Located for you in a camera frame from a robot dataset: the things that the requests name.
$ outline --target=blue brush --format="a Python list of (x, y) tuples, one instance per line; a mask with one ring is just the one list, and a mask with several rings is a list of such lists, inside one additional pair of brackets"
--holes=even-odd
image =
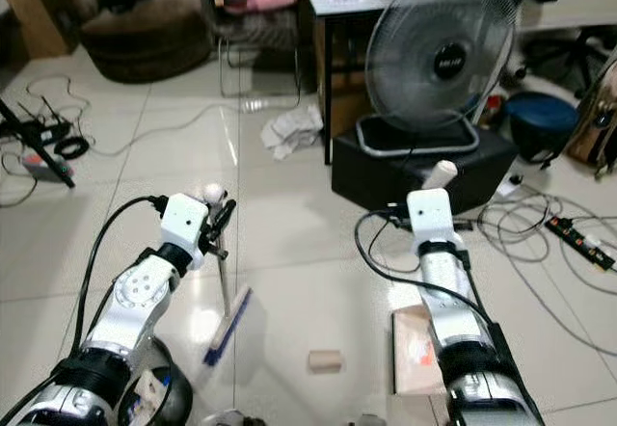
[(214, 366), (221, 359), (226, 346), (228, 345), (229, 337), (235, 331), (235, 327), (240, 320), (240, 317), (244, 313), (244, 309), (249, 303), (249, 298), (253, 291), (248, 285), (243, 285), (240, 292), (233, 300), (233, 305), (229, 315), (224, 315), (223, 320), (219, 324), (218, 330), (214, 333), (214, 337), (210, 342), (208, 352), (205, 353), (203, 362), (209, 366)]

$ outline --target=broom handle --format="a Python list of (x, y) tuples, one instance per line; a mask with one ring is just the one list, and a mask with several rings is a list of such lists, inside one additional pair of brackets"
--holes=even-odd
[[(216, 247), (220, 251), (225, 251), (225, 240), (223, 238), (223, 233), (219, 235), (216, 239)], [(225, 308), (224, 318), (231, 316), (231, 305), (229, 303), (229, 290), (228, 290), (228, 268), (227, 264), (221, 257), (217, 257), (219, 263), (219, 278), (221, 279), (221, 291), (223, 292), (223, 306)]]

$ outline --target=cardboard box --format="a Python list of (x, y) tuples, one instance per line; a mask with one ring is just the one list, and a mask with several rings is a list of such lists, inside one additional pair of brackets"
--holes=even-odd
[(423, 305), (392, 313), (393, 381), (396, 395), (445, 394), (433, 342), (429, 314)]
[(31, 59), (67, 55), (78, 43), (77, 26), (61, 0), (7, 0), (21, 24)]

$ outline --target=blue stool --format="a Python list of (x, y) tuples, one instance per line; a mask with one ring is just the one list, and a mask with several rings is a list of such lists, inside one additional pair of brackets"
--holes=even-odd
[(510, 118), (521, 157), (542, 164), (542, 169), (559, 156), (578, 124), (574, 106), (546, 93), (517, 93), (505, 102), (502, 113)]

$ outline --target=fan logo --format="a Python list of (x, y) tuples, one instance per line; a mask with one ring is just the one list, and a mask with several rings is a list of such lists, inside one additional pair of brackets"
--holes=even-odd
[(433, 68), (440, 79), (448, 80), (456, 76), (465, 66), (467, 53), (458, 43), (449, 43), (435, 55)]

